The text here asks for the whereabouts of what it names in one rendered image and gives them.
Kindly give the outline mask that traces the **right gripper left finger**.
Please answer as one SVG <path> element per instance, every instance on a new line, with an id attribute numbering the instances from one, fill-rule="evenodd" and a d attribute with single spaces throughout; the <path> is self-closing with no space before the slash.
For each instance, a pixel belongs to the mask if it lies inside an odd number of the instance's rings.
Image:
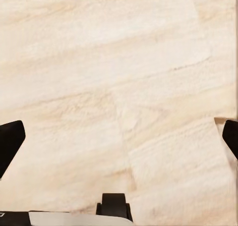
<path id="1" fill-rule="evenodd" d="M 0 179 L 26 138 L 23 122 L 0 125 Z"/>

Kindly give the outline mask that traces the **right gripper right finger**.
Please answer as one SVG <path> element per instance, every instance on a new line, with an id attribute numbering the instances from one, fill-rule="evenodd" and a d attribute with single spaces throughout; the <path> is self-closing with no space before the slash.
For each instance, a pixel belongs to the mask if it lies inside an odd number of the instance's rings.
<path id="1" fill-rule="evenodd" d="M 222 137 L 238 160 L 238 122 L 228 119 Z"/>

